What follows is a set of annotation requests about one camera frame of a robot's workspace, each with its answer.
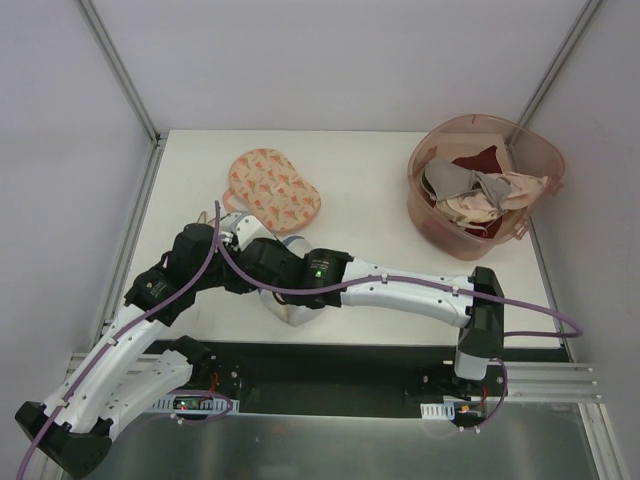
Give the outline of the white mesh laundry bag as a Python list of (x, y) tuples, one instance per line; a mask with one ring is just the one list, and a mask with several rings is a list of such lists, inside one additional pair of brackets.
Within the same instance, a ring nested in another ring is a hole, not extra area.
[[(306, 253), (312, 250), (312, 245), (300, 235), (287, 236), (281, 242), (300, 258), (303, 258)], [(321, 309), (312, 310), (305, 306), (280, 304), (276, 300), (274, 293), (270, 291), (259, 289), (258, 293), (262, 305), (275, 317), (292, 327), (306, 324), (322, 313)]]

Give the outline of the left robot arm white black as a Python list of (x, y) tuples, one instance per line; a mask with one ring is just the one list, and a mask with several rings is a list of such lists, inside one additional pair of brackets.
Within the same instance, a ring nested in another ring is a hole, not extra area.
[(83, 479), (107, 456), (119, 434), (156, 400), (174, 390), (211, 397), (211, 351), (182, 336), (132, 379), (125, 377), (141, 354), (195, 302), (198, 292), (252, 287), (228, 263), (261, 231), (252, 216), (226, 215), (217, 227), (194, 223), (170, 251), (139, 274), (108, 331), (79, 367), (42, 402), (27, 401), (15, 420), (31, 442), (74, 479)]

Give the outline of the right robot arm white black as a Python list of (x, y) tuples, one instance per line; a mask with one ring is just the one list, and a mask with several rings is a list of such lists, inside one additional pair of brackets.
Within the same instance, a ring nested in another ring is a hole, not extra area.
[(292, 326), (334, 307), (376, 307), (439, 320), (458, 329), (452, 387), (473, 394), (489, 362), (504, 349), (504, 294), (493, 270), (469, 276), (430, 276), (367, 262), (346, 252), (311, 249), (260, 238), (237, 256), (264, 305)]

